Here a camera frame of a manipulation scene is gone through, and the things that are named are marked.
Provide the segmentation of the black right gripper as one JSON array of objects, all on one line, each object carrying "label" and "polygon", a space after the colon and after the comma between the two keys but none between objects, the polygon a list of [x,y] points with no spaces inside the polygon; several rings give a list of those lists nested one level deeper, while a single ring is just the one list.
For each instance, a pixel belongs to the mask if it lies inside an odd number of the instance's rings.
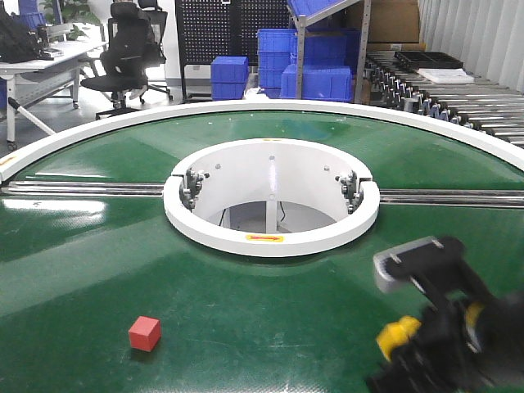
[{"label": "black right gripper", "polygon": [[366,379],[371,392],[478,392],[523,385],[523,293],[426,307],[421,327]]}]

